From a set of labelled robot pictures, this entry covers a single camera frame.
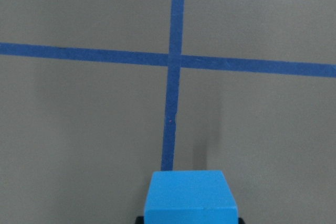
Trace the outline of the blue wooden block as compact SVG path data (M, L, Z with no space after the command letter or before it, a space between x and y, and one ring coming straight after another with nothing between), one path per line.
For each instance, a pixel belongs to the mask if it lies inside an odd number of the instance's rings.
M144 223L238 223L238 207L220 170L154 172Z

